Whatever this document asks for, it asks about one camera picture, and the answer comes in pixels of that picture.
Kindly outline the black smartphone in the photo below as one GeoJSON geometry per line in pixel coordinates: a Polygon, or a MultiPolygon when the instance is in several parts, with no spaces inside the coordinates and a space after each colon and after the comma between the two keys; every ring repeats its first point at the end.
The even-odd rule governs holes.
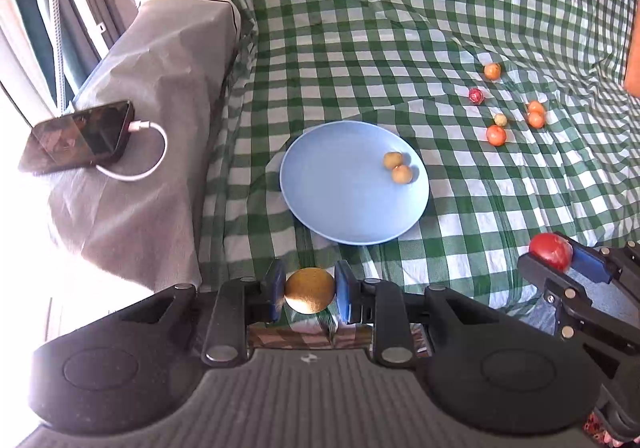
{"type": "Polygon", "coordinates": [[[108,165],[124,154],[134,104],[118,101],[37,124],[26,141],[18,169],[33,175],[108,165]]]}

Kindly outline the red lychee fruit far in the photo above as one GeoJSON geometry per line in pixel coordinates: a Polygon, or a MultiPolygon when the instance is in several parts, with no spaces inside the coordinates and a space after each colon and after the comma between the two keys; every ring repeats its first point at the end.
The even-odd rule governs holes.
{"type": "Polygon", "coordinates": [[[468,98],[474,105],[480,105],[485,101],[484,92],[480,88],[470,88],[468,98]]]}

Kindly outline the small orange fruit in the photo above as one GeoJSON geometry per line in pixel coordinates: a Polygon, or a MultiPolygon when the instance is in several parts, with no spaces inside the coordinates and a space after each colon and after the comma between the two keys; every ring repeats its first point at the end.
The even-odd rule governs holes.
{"type": "Polygon", "coordinates": [[[544,115],[546,114],[546,109],[539,101],[530,101],[529,104],[527,104],[527,112],[544,115]]]}
{"type": "Polygon", "coordinates": [[[526,115],[527,124],[535,129],[541,129],[546,125],[546,118],[544,114],[539,112],[528,112],[526,115]]]}
{"type": "Polygon", "coordinates": [[[484,65],[484,76],[491,82],[497,82],[502,74],[502,66],[500,63],[491,62],[484,65]]]}

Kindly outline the orange tangerine front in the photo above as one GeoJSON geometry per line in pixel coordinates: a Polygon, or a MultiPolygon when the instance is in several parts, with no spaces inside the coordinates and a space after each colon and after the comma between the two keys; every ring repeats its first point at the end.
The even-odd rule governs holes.
{"type": "Polygon", "coordinates": [[[506,143],[506,130],[499,125],[491,125],[486,130],[486,139],[494,147],[501,147],[506,143]]]}

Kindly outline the tan longan fruit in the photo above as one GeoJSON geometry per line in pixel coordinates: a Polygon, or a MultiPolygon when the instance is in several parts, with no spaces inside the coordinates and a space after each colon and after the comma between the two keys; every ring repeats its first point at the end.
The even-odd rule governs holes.
{"type": "Polygon", "coordinates": [[[497,126],[504,128],[508,125],[508,118],[502,113],[497,113],[494,116],[494,122],[497,126]]]}
{"type": "Polygon", "coordinates": [[[334,294],[334,278],[320,268],[299,269],[285,282],[285,301],[303,315],[313,315],[326,309],[334,294]]]}
{"type": "Polygon", "coordinates": [[[399,152],[387,152],[383,157],[383,164],[386,169],[392,171],[394,168],[404,163],[404,156],[399,152]]]}

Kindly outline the blue round plate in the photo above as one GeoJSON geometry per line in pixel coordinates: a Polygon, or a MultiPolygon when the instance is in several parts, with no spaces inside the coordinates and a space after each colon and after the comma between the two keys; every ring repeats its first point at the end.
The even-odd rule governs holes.
{"type": "Polygon", "coordinates": [[[430,182],[420,155],[383,127],[357,121],[310,128],[286,150],[280,188],[291,213],[330,241],[375,245],[406,233],[422,217],[430,182]],[[399,152],[411,167],[408,185],[393,182],[384,167],[399,152]]]}

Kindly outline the orange cushion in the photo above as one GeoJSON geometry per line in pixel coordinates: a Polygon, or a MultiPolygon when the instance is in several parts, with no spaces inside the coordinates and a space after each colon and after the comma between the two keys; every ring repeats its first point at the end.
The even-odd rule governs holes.
{"type": "Polygon", "coordinates": [[[631,27],[629,49],[627,56],[624,88],[639,98],[640,96],[640,2],[634,12],[634,22],[631,27]]]}

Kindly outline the tan longan fruit in plate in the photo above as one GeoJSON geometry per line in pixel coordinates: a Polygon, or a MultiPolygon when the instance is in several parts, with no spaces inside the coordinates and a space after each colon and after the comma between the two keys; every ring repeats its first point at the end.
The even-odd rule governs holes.
{"type": "Polygon", "coordinates": [[[404,163],[404,156],[399,152],[387,152],[383,157],[383,164],[386,169],[392,171],[394,168],[404,163]]]}

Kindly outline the red lychee fruit front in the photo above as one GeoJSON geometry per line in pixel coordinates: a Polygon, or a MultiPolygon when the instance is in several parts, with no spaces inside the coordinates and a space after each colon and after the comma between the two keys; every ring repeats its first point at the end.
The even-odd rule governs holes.
{"type": "Polygon", "coordinates": [[[554,233],[537,234],[530,241],[528,251],[559,271],[567,271],[572,264],[573,246],[566,238],[554,233]]]}

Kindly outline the green white checkered cloth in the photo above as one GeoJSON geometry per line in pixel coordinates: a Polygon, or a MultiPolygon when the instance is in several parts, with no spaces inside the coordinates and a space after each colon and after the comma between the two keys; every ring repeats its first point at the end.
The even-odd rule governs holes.
{"type": "Polygon", "coordinates": [[[587,245],[639,235],[639,101],[626,93],[638,0],[234,0],[243,18],[207,175],[201,273],[217,286],[332,267],[420,291],[430,282],[517,315],[535,290],[516,271],[530,238],[587,245]],[[502,66],[497,82],[484,65],[502,66]],[[485,101],[474,105],[470,88],[485,101]],[[539,101],[546,125],[530,127],[539,101]],[[506,143],[486,130],[508,118],[506,143]],[[400,238],[320,238],[283,200],[279,167],[303,131],[353,119],[408,141],[430,200],[400,238]]]}

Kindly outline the red lychee fruit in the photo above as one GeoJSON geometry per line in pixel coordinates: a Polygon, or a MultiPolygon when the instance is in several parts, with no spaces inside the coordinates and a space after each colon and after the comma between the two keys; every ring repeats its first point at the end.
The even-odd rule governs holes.
{"type": "Polygon", "coordinates": [[[573,246],[566,238],[554,233],[537,234],[530,241],[528,251],[559,271],[567,271],[572,264],[573,246]]]}
{"type": "Polygon", "coordinates": [[[468,98],[474,105],[480,105],[485,101],[484,92],[480,88],[470,88],[468,98]]]}

